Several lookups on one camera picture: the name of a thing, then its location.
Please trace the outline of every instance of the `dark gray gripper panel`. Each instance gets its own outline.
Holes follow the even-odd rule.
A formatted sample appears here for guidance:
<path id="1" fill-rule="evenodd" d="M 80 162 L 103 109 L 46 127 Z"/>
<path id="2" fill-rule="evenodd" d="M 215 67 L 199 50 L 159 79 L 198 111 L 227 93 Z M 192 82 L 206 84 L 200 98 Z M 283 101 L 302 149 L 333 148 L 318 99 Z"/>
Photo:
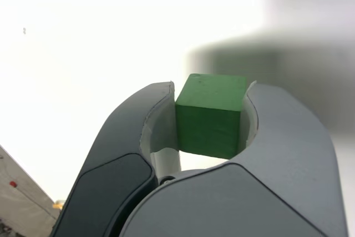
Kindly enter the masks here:
<path id="1" fill-rule="evenodd" d="M 155 83 L 112 112 L 96 137 L 51 237 L 119 234 L 131 211 L 158 186 L 153 167 L 143 157 L 140 140 L 150 115 L 170 98 L 174 99 L 174 84 Z"/>
<path id="2" fill-rule="evenodd" d="M 324 235 L 243 167 L 228 163 L 151 193 L 120 236 Z"/>
<path id="3" fill-rule="evenodd" d="M 99 237 L 107 229 L 115 230 L 111 229 L 114 225 L 108 228 L 111 219 L 117 213 L 115 221 L 120 220 L 125 212 L 119 210 L 122 203 L 150 176 L 149 165 L 137 154 L 126 155 L 85 173 L 64 210 L 56 236 Z"/>

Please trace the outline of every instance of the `green wooden block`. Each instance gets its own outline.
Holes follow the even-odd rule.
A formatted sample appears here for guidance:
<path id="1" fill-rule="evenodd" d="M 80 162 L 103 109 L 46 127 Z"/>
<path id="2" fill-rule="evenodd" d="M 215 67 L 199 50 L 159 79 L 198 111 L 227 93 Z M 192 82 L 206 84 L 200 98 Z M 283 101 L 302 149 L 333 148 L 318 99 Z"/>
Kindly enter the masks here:
<path id="1" fill-rule="evenodd" d="M 237 154 L 246 78 L 191 74 L 176 100 L 180 150 L 230 159 Z"/>

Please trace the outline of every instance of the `green cube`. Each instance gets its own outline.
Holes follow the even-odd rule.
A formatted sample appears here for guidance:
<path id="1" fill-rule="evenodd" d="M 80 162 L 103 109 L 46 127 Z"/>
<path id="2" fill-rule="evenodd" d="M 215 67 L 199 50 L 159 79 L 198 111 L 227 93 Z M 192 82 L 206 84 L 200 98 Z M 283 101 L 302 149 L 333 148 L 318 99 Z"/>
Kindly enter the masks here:
<path id="1" fill-rule="evenodd" d="M 176 100 L 180 150 L 230 159 L 237 154 L 246 78 L 191 74 Z"/>

